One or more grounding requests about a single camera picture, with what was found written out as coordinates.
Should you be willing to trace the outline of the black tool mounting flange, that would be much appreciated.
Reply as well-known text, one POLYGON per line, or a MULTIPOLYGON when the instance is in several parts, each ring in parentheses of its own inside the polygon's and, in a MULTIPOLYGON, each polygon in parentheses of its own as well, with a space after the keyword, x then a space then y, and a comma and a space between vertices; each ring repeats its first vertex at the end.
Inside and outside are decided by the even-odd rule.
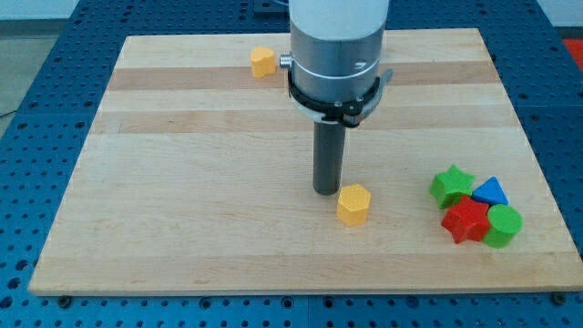
POLYGON ((287 73, 288 93, 292 103, 306 117, 319 124, 339 124, 345 128, 357 128, 379 105, 384 87, 393 77, 393 70, 385 70, 376 77, 366 93, 354 100, 344 102, 324 102, 303 94, 292 80, 292 72, 287 73))

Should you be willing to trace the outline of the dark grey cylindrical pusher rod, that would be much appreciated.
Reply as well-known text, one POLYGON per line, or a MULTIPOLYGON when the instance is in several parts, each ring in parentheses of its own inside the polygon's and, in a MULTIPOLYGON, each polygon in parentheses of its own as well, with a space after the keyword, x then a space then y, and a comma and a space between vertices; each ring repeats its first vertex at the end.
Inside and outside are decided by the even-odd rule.
POLYGON ((332 195, 340 188, 345 127, 314 124, 312 186, 321 195, 332 195))

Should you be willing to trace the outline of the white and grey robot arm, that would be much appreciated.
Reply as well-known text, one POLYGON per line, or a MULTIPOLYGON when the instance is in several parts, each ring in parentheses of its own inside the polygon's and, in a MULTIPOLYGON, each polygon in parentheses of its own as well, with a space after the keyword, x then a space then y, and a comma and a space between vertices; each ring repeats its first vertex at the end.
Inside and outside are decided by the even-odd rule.
POLYGON ((290 0, 291 51, 281 56, 292 104, 313 121, 312 186, 340 188, 345 131, 376 109, 390 69, 380 71, 390 0, 290 0))

